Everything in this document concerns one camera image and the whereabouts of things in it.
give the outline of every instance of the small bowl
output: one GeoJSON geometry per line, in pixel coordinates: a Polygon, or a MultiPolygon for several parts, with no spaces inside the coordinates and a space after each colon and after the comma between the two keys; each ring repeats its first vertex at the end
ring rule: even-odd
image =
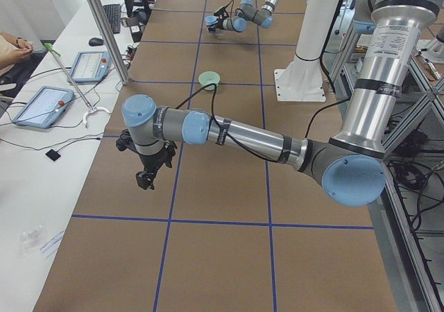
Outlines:
{"type": "MultiPolygon", "coordinates": [[[[202,85],[202,87],[209,85],[210,83],[219,85],[220,81],[221,77],[214,71],[204,71],[201,75],[199,75],[199,83],[202,85]]],[[[205,90],[214,90],[214,86],[207,87],[205,90]]]]}

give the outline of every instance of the black keyboard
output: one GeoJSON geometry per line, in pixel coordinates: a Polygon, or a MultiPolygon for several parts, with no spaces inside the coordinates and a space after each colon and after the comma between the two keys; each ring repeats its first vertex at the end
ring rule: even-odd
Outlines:
{"type": "Polygon", "coordinates": [[[110,22],[112,33],[120,33],[120,4],[104,5],[106,17],[110,22]]]}

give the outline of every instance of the computer mouse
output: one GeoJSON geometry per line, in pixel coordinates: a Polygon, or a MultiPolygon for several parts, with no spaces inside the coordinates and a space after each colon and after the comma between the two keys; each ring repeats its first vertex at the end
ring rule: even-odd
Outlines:
{"type": "Polygon", "coordinates": [[[93,37],[89,40],[88,44],[90,46],[100,46],[100,45],[103,45],[103,40],[98,37],[93,37]]]}

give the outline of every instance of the blue joint cap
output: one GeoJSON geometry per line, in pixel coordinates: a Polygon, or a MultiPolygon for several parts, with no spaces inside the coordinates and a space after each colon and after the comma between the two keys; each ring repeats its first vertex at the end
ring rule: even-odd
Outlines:
{"type": "Polygon", "coordinates": [[[122,105],[123,122],[127,127],[137,127],[150,120],[155,112],[156,104],[147,95],[134,95],[127,98],[122,105]]]}
{"type": "Polygon", "coordinates": [[[208,114],[191,111],[182,124],[182,138],[187,144],[204,144],[210,130],[210,116],[208,114]]]}
{"type": "Polygon", "coordinates": [[[376,24],[374,24],[373,22],[364,22],[357,20],[353,20],[353,22],[355,33],[358,33],[360,35],[371,35],[376,29],[376,24]]]}
{"type": "Polygon", "coordinates": [[[364,206],[376,200],[385,182],[381,163],[364,155],[342,157],[331,163],[322,176],[326,194],[349,207],[364,206]]]}
{"type": "Polygon", "coordinates": [[[244,32],[247,29],[247,21],[242,17],[238,17],[233,21],[233,29],[240,33],[244,32]]]}
{"type": "Polygon", "coordinates": [[[209,15],[205,18],[205,24],[206,26],[213,26],[217,23],[217,17],[214,15],[209,15]]]}
{"type": "Polygon", "coordinates": [[[265,21],[262,22],[261,27],[264,29],[270,28],[271,24],[273,23],[273,17],[268,16],[265,21]]]}
{"type": "Polygon", "coordinates": [[[255,4],[251,0],[241,0],[241,5],[250,5],[255,6],[255,4]]]}

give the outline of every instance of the white desk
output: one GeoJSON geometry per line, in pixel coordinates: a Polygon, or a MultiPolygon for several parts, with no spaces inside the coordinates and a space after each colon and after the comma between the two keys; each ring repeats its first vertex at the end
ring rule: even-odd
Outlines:
{"type": "MultiPolygon", "coordinates": [[[[102,1],[103,4],[122,3],[122,0],[102,1]]],[[[60,59],[68,67],[79,51],[106,50],[105,46],[90,47],[88,40],[91,37],[100,35],[85,2],[53,47],[62,54],[60,59]]],[[[124,27],[115,38],[121,53],[125,52],[127,45],[133,43],[129,30],[124,27]]],[[[47,54],[35,73],[54,68],[58,68],[58,65],[52,55],[47,54]]],[[[74,90],[68,85],[62,71],[51,72],[31,79],[15,101],[27,102],[43,85],[74,90]]],[[[119,95],[117,85],[120,88],[119,76],[114,70],[96,88],[101,97],[100,106],[110,110],[114,108],[119,95]]],[[[86,92],[91,87],[82,85],[81,89],[86,92]]],[[[91,104],[98,99],[94,92],[89,93],[87,98],[91,104]]],[[[10,107],[8,111],[14,117],[19,110],[17,106],[10,107]]],[[[86,111],[86,105],[78,99],[68,107],[56,125],[76,125],[86,111]]],[[[41,148],[68,138],[103,132],[108,120],[108,114],[98,112],[88,118],[88,129],[83,124],[77,128],[49,130],[4,125],[0,126],[0,135],[16,144],[41,148]]],[[[7,122],[9,118],[4,114],[0,124],[7,122]]],[[[24,230],[42,224],[49,240],[66,228],[99,143],[97,140],[76,142],[61,150],[62,157],[53,162],[45,156],[47,150],[26,150],[0,142],[0,311],[33,310],[55,253],[45,259],[39,250],[34,250],[24,257],[18,257],[19,236],[24,230]]]]}

